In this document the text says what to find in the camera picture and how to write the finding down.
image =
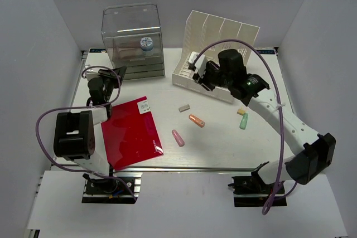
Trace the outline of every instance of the white table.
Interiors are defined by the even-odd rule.
[[[272,207],[267,216],[261,207],[234,207],[230,182],[229,174],[145,173],[135,205],[93,204],[81,203],[81,174],[46,171],[27,227],[41,230],[41,238],[346,235],[323,174],[298,186],[287,207]]]
[[[124,81],[118,105],[146,96],[162,143],[164,156],[149,159],[132,167],[180,168],[255,168],[262,162],[275,161],[279,154],[279,135],[255,112],[248,110],[246,130],[239,129],[241,116],[237,114],[244,105],[235,100],[228,104],[172,84],[172,72],[180,57],[180,48],[164,49],[166,77]],[[282,102],[291,109],[276,55],[263,55],[277,80]],[[112,67],[104,53],[90,54],[86,65]],[[272,87],[271,79],[260,59],[251,54],[247,65],[249,73],[258,74]],[[87,80],[81,79],[73,106],[83,106],[89,97]],[[189,104],[191,109],[179,113],[178,108]],[[199,128],[188,119],[194,114],[205,121]],[[176,129],[186,145],[179,147],[171,130]],[[95,126],[96,147],[103,147],[100,125]],[[292,153],[286,145],[285,156]]]

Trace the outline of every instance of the white file organizer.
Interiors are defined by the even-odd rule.
[[[232,103],[234,98],[228,89],[216,87],[213,91],[206,91],[201,85],[196,84],[192,79],[194,72],[188,69],[187,61],[192,52],[201,52],[209,44],[222,39],[237,38],[253,46],[258,31],[259,27],[257,26],[192,11],[186,21],[181,59],[172,73],[172,83]],[[213,60],[218,64],[218,53],[229,48],[237,49],[243,56],[244,64],[247,65],[251,51],[246,46],[236,42],[218,44],[207,50],[205,55],[208,60]]]

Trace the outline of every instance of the gray eraser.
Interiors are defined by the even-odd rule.
[[[189,109],[190,109],[190,106],[189,106],[189,104],[187,104],[185,106],[180,107],[178,110],[182,113],[183,111],[187,111]]]

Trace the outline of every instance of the red folder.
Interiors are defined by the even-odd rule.
[[[102,131],[108,162],[116,170],[163,155],[146,97],[113,107]]]

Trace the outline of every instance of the small yellow object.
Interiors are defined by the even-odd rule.
[[[237,114],[244,115],[245,114],[245,110],[239,108],[238,111],[237,111]]]

